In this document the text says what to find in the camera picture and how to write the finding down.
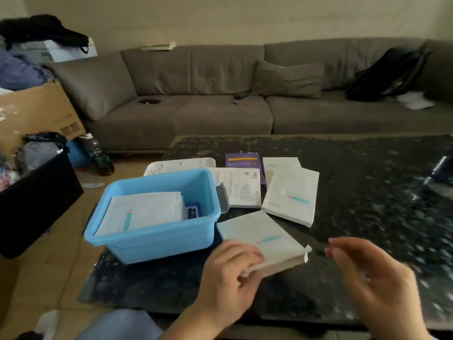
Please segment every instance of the speckled stone surface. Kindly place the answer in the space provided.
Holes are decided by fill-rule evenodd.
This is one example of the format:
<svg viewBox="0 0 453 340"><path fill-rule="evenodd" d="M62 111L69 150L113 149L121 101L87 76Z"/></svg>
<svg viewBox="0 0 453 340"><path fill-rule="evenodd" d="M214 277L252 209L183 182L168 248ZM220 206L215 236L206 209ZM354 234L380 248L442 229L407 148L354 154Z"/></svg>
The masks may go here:
<svg viewBox="0 0 453 340"><path fill-rule="evenodd" d="M452 149L450 136L187 137L164 160L212 157L221 167L226 153L256 151L261 158L297 156L303 167L320 172L312 228L273 217L302 245L314 248L309 262L265 279L246 318L358 325L340 272L323 253L329 237L346 235L367 238L408 263L419 279L428 327L453 330L453 201L429 188L422 200L410 199L420 180ZM451 195L451 188L444 194ZM219 221L252 211L231 209ZM204 261L219 243L216 232L209 249L129 266L106 252L79 300L178 314L195 299Z"/></svg>

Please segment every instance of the couch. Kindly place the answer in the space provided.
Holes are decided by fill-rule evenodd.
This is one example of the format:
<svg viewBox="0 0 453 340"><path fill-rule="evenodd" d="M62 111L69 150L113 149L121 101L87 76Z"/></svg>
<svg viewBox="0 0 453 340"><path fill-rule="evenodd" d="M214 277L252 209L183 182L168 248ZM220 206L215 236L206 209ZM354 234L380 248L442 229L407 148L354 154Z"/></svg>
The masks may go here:
<svg viewBox="0 0 453 340"><path fill-rule="evenodd" d="M432 51L417 88L436 101L409 110L395 101L353 102L358 71L398 45ZM322 97L233 96L251 89L256 61L323 62ZM268 45L139 48L49 65L87 129L109 151L165 150L178 135L453 132L453 42L345 38ZM160 99L159 104L141 104Z"/></svg>

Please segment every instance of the black box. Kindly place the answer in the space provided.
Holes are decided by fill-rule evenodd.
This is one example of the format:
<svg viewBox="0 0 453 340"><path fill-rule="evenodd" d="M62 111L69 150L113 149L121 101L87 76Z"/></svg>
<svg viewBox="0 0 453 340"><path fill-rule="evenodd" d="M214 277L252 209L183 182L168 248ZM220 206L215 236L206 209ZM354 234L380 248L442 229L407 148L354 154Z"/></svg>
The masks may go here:
<svg viewBox="0 0 453 340"><path fill-rule="evenodd" d="M20 256L83 194L66 153L0 192L0 254Z"/></svg>

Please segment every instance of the tile floor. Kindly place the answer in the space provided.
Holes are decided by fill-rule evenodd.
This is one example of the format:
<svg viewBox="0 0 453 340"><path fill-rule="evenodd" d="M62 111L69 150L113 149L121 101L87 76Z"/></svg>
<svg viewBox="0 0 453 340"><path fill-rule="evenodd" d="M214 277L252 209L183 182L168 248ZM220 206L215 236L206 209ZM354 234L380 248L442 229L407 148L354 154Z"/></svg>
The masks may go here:
<svg viewBox="0 0 453 340"><path fill-rule="evenodd" d="M119 179L142 176L147 165L159 159L159 155L117 156L113 158L116 172L112 176L99 177L89 171L77 172L77 175L83 183L104 182L107 186ZM86 188L50 233L39 238L23 255L14 260L0 257L0 340L12 340L33 329L38 318L52 309L60 309L54 340L73 340L96 317L108 311L76 301L83 282L103 251L102 247L86 243L82 230L105 186ZM306 339L291 329L272 327L270 332L267 328L239 326L224 337L263 339L263 334L272 333L273 339ZM323 338L362 340L369 335L328 332Z"/></svg>

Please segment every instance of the black table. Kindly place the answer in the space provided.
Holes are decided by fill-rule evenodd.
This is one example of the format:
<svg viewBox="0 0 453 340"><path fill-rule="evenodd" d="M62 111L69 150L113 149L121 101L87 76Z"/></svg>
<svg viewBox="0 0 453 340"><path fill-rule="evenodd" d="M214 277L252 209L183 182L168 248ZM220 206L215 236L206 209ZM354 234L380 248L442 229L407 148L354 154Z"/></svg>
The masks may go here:
<svg viewBox="0 0 453 340"><path fill-rule="evenodd" d="M243 322L359 325L340 272L323 252L329 237L347 235L367 238L408 263L419 279L428 327L453 330L453 201L429 188L421 200L410 198L453 149L453 138L363 137L181 137L164 155L164 160L212 157L221 167L226 153L256 151L261 157L296 156L303 167L320 172L312 228L273 217L314 249L309 262L263 280ZM252 211L231 209L219 221ZM211 248L129 266L106 251L78 299L178 315L196 298L203 264L220 241L216 231Z"/></svg>

